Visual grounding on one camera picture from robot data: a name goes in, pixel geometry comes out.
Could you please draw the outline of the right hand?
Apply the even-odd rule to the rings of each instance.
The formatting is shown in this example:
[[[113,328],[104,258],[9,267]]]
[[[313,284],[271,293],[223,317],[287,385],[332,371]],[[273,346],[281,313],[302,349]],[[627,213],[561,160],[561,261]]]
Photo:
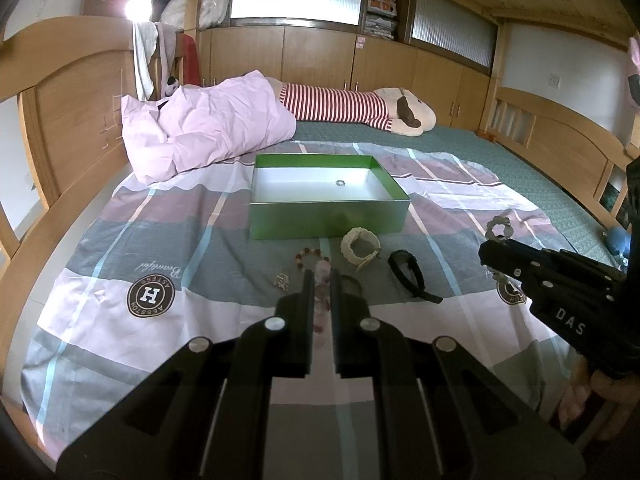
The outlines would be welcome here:
[[[639,379],[613,379],[600,370],[592,370],[588,361],[578,356],[558,407],[561,427],[565,428],[582,416],[593,399],[603,401],[611,408],[611,414],[600,423],[598,438],[613,440],[623,431],[639,403]]]

